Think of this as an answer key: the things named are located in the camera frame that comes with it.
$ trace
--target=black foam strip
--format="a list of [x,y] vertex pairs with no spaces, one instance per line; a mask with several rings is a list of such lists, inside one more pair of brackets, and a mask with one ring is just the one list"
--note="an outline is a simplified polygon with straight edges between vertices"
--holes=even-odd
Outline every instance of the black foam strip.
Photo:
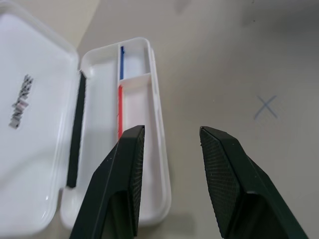
[[78,92],[78,100],[76,103],[73,132],[70,147],[69,169],[66,186],[74,188],[78,177],[78,164],[81,145],[82,122],[85,102],[85,82],[86,78],[81,73],[81,80]]

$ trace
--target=pencil mark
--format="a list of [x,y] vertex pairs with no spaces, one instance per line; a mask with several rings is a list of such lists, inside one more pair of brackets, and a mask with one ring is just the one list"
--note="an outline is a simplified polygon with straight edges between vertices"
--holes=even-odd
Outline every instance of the pencil mark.
[[257,98],[264,104],[255,114],[255,119],[258,117],[258,115],[261,113],[261,111],[263,111],[264,108],[267,108],[270,113],[273,114],[273,116],[277,119],[277,115],[275,114],[275,112],[269,107],[269,103],[271,101],[273,101],[277,96],[272,96],[267,102],[265,102],[260,96],[257,96]]

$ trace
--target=white lid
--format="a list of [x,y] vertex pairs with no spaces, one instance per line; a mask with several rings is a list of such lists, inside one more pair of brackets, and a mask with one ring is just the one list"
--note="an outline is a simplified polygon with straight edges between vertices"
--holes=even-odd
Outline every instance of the white lid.
[[[0,1],[0,237],[38,232],[54,216],[66,180],[78,63],[65,40]],[[26,75],[33,81],[23,85]],[[24,86],[26,99],[19,97]],[[23,114],[15,129],[9,124],[18,99]]]

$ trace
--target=table surface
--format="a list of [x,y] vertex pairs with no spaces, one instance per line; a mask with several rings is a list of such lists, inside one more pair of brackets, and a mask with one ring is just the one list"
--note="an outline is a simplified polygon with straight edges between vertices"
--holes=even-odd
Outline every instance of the table surface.
[[[240,140],[310,238],[319,234],[319,4],[315,0],[15,0],[78,48],[137,36],[155,51],[172,205],[138,238],[221,238],[199,127]],[[263,109],[269,103],[271,112]],[[33,239],[66,239],[57,211]]]

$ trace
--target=open box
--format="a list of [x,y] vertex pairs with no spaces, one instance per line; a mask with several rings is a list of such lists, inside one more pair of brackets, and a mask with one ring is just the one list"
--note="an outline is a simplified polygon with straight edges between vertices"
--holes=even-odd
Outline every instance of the open box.
[[[44,229],[60,189],[61,219],[72,228],[93,172],[121,132],[137,124],[146,129],[139,223],[160,222],[171,194],[150,43],[135,38],[91,50],[79,70],[78,54],[69,43],[18,5],[1,1],[0,52],[0,237]],[[76,187],[70,188],[66,179],[81,73],[85,106]],[[26,75],[31,83],[21,98]],[[23,113],[14,127],[21,102]]]

